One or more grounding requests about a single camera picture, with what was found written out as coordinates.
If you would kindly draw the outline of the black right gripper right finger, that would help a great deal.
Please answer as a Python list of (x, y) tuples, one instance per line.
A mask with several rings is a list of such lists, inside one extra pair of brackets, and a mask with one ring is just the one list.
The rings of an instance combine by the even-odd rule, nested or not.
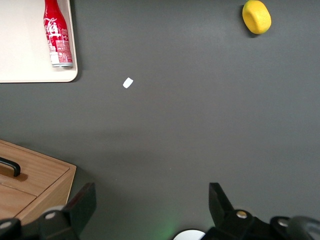
[(217, 182), (209, 184), (208, 206), (216, 228), (222, 230), (244, 230), (253, 225), (253, 216), (235, 209)]

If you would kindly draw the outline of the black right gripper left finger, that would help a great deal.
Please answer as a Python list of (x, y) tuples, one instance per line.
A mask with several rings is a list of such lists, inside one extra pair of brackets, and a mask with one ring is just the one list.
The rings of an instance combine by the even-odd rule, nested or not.
[(89, 182), (62, 209), (63, 215), (78, 237), (88, 224), (96, 207), (96, 185), (94, 182)]

